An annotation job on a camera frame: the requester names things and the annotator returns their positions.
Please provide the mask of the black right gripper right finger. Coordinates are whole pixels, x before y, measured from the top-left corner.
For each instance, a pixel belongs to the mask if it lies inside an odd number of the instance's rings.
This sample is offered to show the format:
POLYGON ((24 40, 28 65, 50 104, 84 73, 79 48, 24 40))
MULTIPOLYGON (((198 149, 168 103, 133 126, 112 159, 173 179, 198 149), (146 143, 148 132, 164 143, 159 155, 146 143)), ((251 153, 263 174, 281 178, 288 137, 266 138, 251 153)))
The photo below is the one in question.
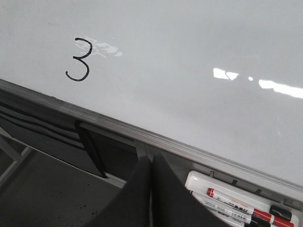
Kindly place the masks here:
POLYGON ((163 155, 152 160, 152 218, 155 227, 223 227, 186 189, 163 155))

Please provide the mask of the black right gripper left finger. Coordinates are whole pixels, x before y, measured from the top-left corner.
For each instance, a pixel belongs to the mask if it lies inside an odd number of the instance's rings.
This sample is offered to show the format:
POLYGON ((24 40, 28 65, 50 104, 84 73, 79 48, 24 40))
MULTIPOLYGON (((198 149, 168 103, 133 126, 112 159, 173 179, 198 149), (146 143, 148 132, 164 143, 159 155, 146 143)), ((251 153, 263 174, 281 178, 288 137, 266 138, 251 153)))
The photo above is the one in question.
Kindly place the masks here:
POLYGON ((150 183, 151 161, 144 156, 116 197, 93 219, 93 226, 148 227, 150 183))

